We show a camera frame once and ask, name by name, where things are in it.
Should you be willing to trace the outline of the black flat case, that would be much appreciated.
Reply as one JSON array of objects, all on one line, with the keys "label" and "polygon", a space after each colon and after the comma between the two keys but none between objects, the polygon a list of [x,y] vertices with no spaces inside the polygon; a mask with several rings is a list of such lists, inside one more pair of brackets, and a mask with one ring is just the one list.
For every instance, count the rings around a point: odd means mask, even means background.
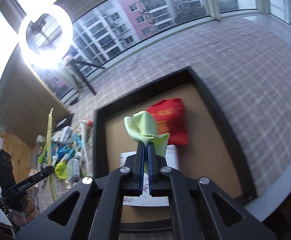
[{"label": "black flat case", "polygon": [[71,113],[67,117],[65,117],[63,120],[60,120],[60,122],[58,122],[58,124],[55,126],[52,132],[53,133],[58,132],[58,131],[61,131],[66,126],[71,126],[73,116],[74,116],[74,113]]}]

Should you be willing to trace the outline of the wooden board backdrop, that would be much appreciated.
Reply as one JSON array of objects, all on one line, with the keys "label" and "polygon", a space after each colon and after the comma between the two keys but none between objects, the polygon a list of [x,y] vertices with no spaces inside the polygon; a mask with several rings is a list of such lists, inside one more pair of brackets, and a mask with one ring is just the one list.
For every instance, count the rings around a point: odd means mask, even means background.
[{"label": "wooden board backdrop", "polygon": [[47,133],[49,113],[52,113],[53,125],[56,125],[70,111],[24,63],[17,45],[0,80],[0,122],[33,148],[37,136]]}]

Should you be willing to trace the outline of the light green cloth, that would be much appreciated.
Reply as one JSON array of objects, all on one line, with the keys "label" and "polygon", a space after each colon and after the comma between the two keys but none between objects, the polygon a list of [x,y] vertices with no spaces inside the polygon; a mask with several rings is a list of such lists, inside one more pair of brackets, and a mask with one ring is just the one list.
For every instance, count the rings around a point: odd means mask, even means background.
[{"label": "light green cloth", "polygon": [[140,111],[132,117],[125,116],[124,126],[131,139],[145,146],[154,143],[156,155],[165,157],[170,134],[158,134],[157,122],[149,112]]}]

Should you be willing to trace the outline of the white box with pink print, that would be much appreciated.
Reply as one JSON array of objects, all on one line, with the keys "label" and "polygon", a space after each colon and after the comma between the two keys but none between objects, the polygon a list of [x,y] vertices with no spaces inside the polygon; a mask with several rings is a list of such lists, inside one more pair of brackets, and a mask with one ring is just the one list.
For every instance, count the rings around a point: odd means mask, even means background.
[{"label": "white box with pink print", "polygon": [[[179,170],[178,152],[175,145],[168,145],[165,153],[167,165]],[[134,207],[166,207],[169,206],[168,197],[152,197],[149,193],[149,178],[146,173],[143,175],[143,191],[139,197],[125,196],[123,205]]]}]

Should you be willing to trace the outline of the yellow shuttlecock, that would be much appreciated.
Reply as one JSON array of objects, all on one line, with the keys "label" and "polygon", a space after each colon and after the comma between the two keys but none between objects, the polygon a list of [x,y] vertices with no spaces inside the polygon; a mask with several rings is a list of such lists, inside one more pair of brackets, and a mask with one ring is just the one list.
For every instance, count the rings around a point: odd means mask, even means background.
[{"label": "yellow shuttlecock", "polygon": [[66,180],[67,179],[67,164],[64,161],[60,161],[54,168],[54,173],[60,180]]}]

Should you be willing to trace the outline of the red fabric pouch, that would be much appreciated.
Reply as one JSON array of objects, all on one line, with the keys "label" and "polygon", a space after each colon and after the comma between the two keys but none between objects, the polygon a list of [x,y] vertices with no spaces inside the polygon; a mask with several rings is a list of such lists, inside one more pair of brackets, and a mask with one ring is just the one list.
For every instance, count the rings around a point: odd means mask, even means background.
[{"label": "red fabric pouch", "polygon": [[169,133],[169,145],[187,146],[185,106],[181,98],[162,100],[147,110],[158,125],[158,134]]}]

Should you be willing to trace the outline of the black tray box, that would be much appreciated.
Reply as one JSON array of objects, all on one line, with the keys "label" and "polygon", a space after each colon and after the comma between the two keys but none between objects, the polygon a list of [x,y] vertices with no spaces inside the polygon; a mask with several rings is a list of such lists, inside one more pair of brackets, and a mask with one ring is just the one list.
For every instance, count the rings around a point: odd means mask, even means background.
[{"label": "black tray box", "polygon": [[186,177],[207,176],[245,205],[256,198],[256,187],[246,157],[224,112],[194,70],[185,67],[151,81],[94,113],[93,167],[101,178],[120,167],[120,157],[137,148],[123,119],[148,111],[158,133],[169,133],[173,153],[168,165]]}]

